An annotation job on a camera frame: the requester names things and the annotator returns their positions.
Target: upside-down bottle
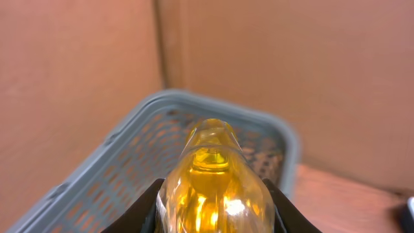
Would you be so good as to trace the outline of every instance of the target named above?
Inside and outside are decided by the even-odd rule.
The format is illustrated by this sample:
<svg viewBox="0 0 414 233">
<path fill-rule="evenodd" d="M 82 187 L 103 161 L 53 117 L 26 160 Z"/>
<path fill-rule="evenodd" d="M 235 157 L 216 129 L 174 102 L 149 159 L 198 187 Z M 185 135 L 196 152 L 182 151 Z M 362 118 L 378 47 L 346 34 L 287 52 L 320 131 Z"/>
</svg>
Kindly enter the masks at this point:
<svg viewBox="0 0 414 233">
<path fill-rule="evenodd" d="M 188 135 L 157 195 L 164 232 L 273 232 L 268 189 L 243 157 L 232 127 L 208 119 Z"/>
</svg>

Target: floor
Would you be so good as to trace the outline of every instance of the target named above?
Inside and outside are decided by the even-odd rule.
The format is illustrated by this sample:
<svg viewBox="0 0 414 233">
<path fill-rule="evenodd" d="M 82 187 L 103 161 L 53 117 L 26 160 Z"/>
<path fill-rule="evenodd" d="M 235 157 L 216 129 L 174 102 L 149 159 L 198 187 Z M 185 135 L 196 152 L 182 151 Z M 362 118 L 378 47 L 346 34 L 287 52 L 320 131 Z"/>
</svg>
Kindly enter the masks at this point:
<svg viewBox="0 0 414 233">
<path fill-rule="evenodd" d="M 308 166 L 298 167 L 293 202 L 322 232 L 400 232 L 390 210 L 403 199 Z"/>
</svg>

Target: plastic basket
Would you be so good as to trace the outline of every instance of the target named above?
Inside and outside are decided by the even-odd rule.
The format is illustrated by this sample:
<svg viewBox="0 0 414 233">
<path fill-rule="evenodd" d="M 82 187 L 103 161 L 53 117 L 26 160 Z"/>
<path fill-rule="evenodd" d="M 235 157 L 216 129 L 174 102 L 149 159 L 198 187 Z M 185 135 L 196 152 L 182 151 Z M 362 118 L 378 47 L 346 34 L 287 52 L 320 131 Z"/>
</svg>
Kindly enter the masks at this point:
<svg viewBox="0 0 414 233">
<path fill-rule="evenodd" d="M 282 120 L 182 91 L 146 98 L 61 185 L 9 232 L 99 232 L 157 178 L 174 168 L 191 127 L 205 118 L 230 123 L 260 176 L 290 197 L 300 147 Z"/>
</svg>

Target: brown background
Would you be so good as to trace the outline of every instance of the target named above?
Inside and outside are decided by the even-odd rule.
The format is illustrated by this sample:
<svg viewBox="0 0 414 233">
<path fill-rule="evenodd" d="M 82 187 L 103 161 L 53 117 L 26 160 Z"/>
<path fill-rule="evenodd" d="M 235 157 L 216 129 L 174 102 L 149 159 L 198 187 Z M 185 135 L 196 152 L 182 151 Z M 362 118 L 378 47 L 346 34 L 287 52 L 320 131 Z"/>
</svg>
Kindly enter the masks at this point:
<svg viewBox="0 0 414 233">
<path fill-rule="evenodd" d="M 159 9 L 171 86 L 285 118 L 307 163 L 414 189 L 413 1 L 160 0 Z"/>
<path fill-rule="evenodd" d="M 151 7 L 0 2 L 0 232 L 161 89 Z"/>
</svg>

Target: brown wall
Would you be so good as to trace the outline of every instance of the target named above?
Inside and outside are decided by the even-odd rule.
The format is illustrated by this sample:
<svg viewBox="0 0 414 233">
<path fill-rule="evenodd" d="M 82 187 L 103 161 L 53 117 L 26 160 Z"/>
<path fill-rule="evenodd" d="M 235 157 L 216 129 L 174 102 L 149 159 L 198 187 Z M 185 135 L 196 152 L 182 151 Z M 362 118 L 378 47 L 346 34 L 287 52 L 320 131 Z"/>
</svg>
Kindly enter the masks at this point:
<svg viewBox="0 0 414 233">
<path fill-rule="evenodd" d="M 160 0 L 159 10 L 173 23 L 162 27 L 173 87 L 287 119 L 313 165 L 414 189 L 413 1 Z"/>
<path fill-rule="evenodd" d="M 151 2 L 0 3 L 0 232 L 161 88 Z"/>
</svg>

